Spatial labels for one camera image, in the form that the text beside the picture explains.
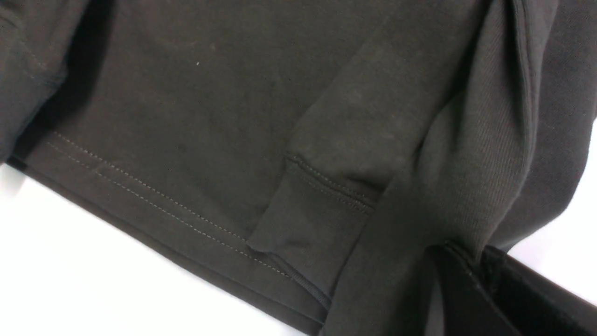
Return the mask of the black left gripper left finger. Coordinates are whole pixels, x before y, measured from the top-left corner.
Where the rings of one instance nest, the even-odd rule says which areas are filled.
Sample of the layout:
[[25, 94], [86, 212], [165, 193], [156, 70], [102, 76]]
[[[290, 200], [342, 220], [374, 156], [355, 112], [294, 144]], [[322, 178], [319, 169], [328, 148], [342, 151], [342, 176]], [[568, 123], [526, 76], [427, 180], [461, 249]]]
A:
[[427, 247], [429, 336], [520, 336], [469, 264], [446, 246]]

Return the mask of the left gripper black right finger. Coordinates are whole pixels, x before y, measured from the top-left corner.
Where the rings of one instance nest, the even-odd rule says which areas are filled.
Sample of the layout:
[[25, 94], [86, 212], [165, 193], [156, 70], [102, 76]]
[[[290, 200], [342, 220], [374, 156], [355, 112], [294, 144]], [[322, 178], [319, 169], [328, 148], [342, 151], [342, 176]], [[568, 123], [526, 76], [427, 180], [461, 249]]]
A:
[[595, 336], [596, 306], [496, 247], [480, 260], [491, 298], [523, 336]]

